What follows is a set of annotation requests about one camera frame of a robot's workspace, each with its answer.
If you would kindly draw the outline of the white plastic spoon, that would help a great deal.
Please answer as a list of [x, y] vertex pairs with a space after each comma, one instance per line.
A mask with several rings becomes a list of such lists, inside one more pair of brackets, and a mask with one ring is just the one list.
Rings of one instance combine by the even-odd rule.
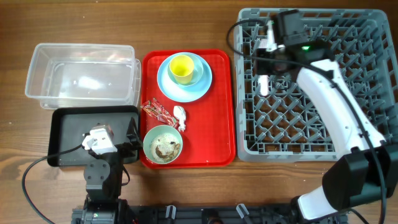
[[259, 94], [261, 96], [267, 96], [269, 94], [269, 76], [260, 75], [258, 78]]

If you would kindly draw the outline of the green bowl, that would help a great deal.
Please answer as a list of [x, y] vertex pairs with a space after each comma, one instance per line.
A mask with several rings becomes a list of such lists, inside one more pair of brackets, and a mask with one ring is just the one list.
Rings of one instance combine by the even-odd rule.
[[150, 144], [151, 144], [152, 140], [153, 140], [156, 136], [158, 136], [158, 135], [160, 135], [160, 134], [164, 134], [164, 133], [173, 134], [173, 135], [176, 136], [177, 139], [182, 143], [182, 148], [181, 148], [179, 154], [177, 155], [177, 157], [180, 155], [180, 153], [182, 152], [182, 149], [183, 149], [183, 139], [182, 139], [182, 136], [181, 136], [181, 134], [178, 132], [177, 129], [175, 129], [175, 128], [171, 127], [171, 126], [167, 126], [167, 125], [160, 125], [160, 126], [156, 126], [156, 127], [152, 128], [152, 129], [145, 135], [145, 138], [144, 138], [144, 140], [143, 140], [143, 150], [144, 150], [144, 154], [145, 154], [146, 158], [148, 158], [148, 160], [150, 160], [150, 161], [151, 161], [152, 163], [154, 163], [154, 164], [160, 164], [160, 165], [170, 164], [171, 162], [173, 162], [174, 160], [177, 159], [177, 157], [176, 157], [174, 160], [172, 160], [172, 161], [170, 161], [170, 162], [168, 162], [168, 163], [164, 163], [164, 164], [158, 163], [158, 162], [156, 162], [156, 161], [154, 160], [154, 158], [153, 158], [153, 156], [152, 156], [152, 154], [151, 154], [151, 152], [150, 152]]

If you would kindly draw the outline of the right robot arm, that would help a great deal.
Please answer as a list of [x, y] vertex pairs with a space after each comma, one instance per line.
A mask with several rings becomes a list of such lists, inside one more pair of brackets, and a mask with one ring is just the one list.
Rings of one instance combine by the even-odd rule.
[[340, 73], [333, 52], [321, 40], [295, 45], [260, 42], [257, 74], [289, 72], [316, 107], [338, 160], [317, 189], [297, 198], [298, 218], [309, 223], [358, 205], [386, 200], [397, 186], [397, 145], [388, 144], [371, 124]]

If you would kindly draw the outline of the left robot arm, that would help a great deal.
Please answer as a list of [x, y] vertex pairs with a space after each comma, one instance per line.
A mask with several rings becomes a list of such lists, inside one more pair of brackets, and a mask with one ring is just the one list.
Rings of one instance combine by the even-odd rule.
[[142, 141], [136, 122], [131, 119], [126, 131], [127, 142], [115, 145], [113, 131], [99, 125], [84, 134], [83, 149], [94, 160], [84, 170], [86, 192], [84, 206], [72, 213], [72, 223], [137, 223], [138, 219], [124, 199], [120, 199], [125, 158], [136, 155]]

